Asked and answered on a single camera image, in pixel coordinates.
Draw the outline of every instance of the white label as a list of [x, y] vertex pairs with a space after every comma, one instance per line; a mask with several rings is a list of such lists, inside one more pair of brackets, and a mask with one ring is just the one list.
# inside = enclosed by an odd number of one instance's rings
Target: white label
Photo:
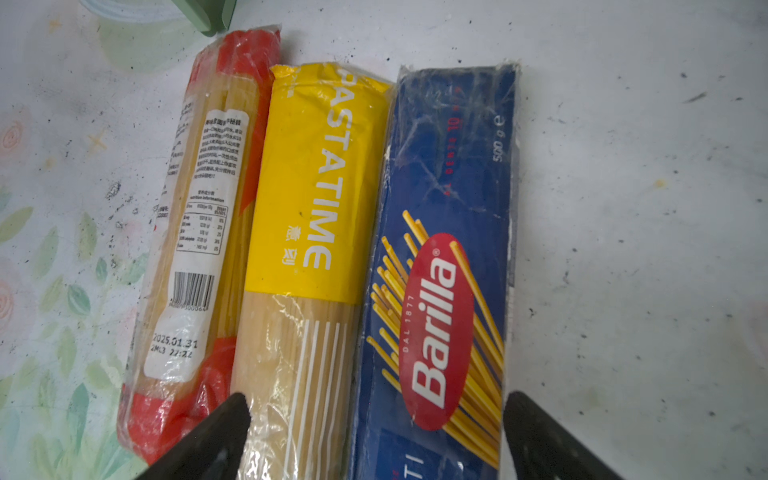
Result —
[[205, 355], [210, 318], [227, 249], [248, 115], [212, 110], [205, 119], [160, 315], [144, 374], [188, 382]]

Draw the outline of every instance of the blue pasta box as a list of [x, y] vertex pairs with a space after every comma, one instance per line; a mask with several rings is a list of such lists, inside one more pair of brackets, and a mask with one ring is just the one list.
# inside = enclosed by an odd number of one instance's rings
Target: blue pasta box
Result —
[[401, 74], [356, 364], [350, 480], [497, 478], [519, 66]]

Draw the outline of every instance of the red oval logo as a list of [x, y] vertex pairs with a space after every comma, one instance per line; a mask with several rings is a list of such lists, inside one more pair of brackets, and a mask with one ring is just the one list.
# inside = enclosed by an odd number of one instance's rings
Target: red oval logo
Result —
[[419, 250], [406, 285], [400, 329], [400, 385], [413, 421], [440, 430], [458, 407], [469, 371], [475, 298], [447, 233]]

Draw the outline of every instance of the spaghetti package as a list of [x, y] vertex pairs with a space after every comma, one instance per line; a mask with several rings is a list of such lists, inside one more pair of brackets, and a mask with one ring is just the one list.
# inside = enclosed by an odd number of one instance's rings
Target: spaghetti package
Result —
[[273, 71], [232, 372], [251, 414], [238, 478], [340, 478], [389, 85]]
[[406, 72], [389, 120], [349, 478], [496, 478], [517, 65]]
[[157, 209], [118, 438], [155, 462], [229, 395], [275, 28], [195, 59]]

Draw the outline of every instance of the table surface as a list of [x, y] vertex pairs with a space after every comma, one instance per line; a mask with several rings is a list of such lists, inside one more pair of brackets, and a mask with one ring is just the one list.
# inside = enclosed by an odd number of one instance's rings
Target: table surface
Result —
[[[210, 39], [2, 10], [0, 478], [131, 478], [118, 393]], [[275, 23], [286, 63], [391, 80], [520, 59], [508, 388], [627, 479], [768, 478], [767, 3], [240, 0], [233, 28]]]

